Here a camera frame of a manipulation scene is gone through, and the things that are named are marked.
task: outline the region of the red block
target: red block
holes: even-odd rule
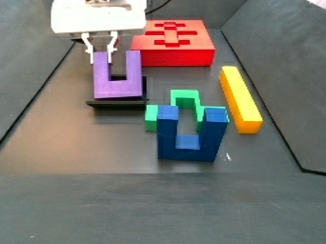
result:
[[[202,20],[149,20],[132,49],[141,51],[144,66],[210,66],[216,53]]]

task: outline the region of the green block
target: green block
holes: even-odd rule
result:
[[[205,108],[225,108],[202,106],[201,97],[198,90],[172,90],[172,105],[180,106],[182,109],[194,110],[194,119],[197,122],[197,132],[201,132]],[[146,131],[157,132],[157,122],[158,122],[158,105],[148,105],[146,112]]]
[[[158,105],[148,105],[146,111],[146,131],[157,132]]]

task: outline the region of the purple block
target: purple block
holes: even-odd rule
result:
[[[126,80],[111,80],[107,52],[95,52],[95,99],[144,95],[141,51],[126,52]]]

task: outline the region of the toy block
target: toy block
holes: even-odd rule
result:
[[[158,105],[148,105],[146,111],[146,131],[157,132]]]
[[[194,118],[197,122],[197,132],[201,131],[205,108],[224,108],[202,106],[200,91],[197,90],[172,90],[172,105],[180,106],[182,109],[194,109]]]
[[[225,66],[220,80],[240,133],[258,133],[262,117],[237,67]]]
[[[178,106],[158,106],[158,158],[172,157],[177,148]]]
[[[107,52],[95,52],[95,99],[142,96],[141,52],[126,52],[126,80],[111,79],[111,67],[107,61]]]
[[[210,66],[216,53],[202,20],[149,20],[132,49],[141,51],[144,66]]]
[[[125,80],[126,75],[113,75],[113,80]],[[107,99],[95,99],[87,101],[87,105],[98,110],[145,110],[148,108],[148,78],[144,76],[144,95],[140,97],[117,97]]]
[[[229,123],[226,108],[205,108],[201,134],[177,134],[178,106],[160,106],[158,158],[214,162]]]

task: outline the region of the yellow block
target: yellow block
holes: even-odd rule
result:
[[[220,80],[240,133],[258,133],[262,117],[238,68],[222,67]]]

